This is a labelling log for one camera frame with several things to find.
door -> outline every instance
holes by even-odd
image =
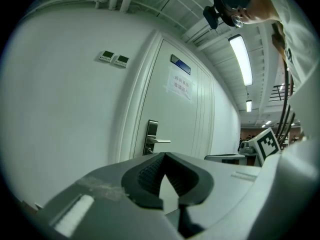
[[[171,62],[172,55],[188,67],[190,74]],[[198,106],[198,66],[183,52],[163,40],[156,58],[143,104],[134,157],[144,152],[149,120],[157,121],[153,151],[192,155]]]
[[[190,74],[181,69],[181,64],[171,62],[172,55],[190,67]],[[134,157],[144,153],[148,122],[152,120],[158,122],[155,139],[170,140],[155,143],[155,153],[177,152],[204,159],[208,155],[211,106],[210,75],[164,40],[146,92]],[[165,214],[178,209],[179,197],[166,176],[159,198],[163,200]]]

fluorescent light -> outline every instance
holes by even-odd
[[[246,111],[251,112],[251,110],[252,110],[252,100],[250,99],[246,101]]]
[[[249,60],[248,51],[244,42],[243,37],[237,34],[228,39],[232,49],[235,53],[236,59],[238,60],[243,82],[245,86],[250,86],[253,84],[252,71]]]

door lock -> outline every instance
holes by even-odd
[[[149,120],[144,141],[143,156],[154,153],[156,143],[170,143],[169,139],[156,139],[158,122]]]

cable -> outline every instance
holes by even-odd
[[[294,79],[293,79],[293,77],[291,75],[291,77],[290,77],[290,97],[292,96],[293,92],[294,92]],[[284,132],[284,129],[286,127],[287,120],[288,120],[289,113],[290,113],[290,108],[291,108],[291,106],[289,105],[288,106],[288,110],[287,110],[286,115],[285,115],[285,119],[284,119],[284,123],[283,123],[282,129],[281,129],[281,131],[279,133],[279,136],[278,136],[278,142],[280,140],[281,134]]]
[[[280,147],[281,147],[281,145],[284,143],[284,141],[285,141],[285,139],[286,139],[286,137],[287,137],[287,135],[288,135],[288,133],[289,133],[289,131],[290,131],[290,129],[291,129],[291,124],[294,122],[295,116],[296,116],[296,114],[293,113],[292,116],[291,116],[291,120],[290,120],[289,126],[288,126],[288,128],[286,129],[285,134],[284,134],[284,136],[283,136],[283,138],[282,138],[282,140],[281,140],[281,142],[280,142],[280,144],[279,144]]]
[[[288,89],[289,89],[289,73],[286,70],[287,68],[287,64],[285,61],[283,61],[284,63],[284,82],[285,82],[285,89],[284,89],[284,103],[283,103],[283,109],[282,109],[282,114],[281,114],[281,118],[280,118],[280,122],[279,122],[279,126],[278,129],[276,130],[276,134],[275,137],[277,138],[279,136],[279,132],[282,126],[282,122],[284,120],[285,117],[285,112],[286,112],[286,108],[287,108],[287,101],[288,101]]]

white sticker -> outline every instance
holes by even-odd
[[[183,74],[181,74],[175,68],[169,66],[169,76],[166,84],[166,90],[172,91],[184,98],[188,101],[192,100],[192,81],[187,79]]]

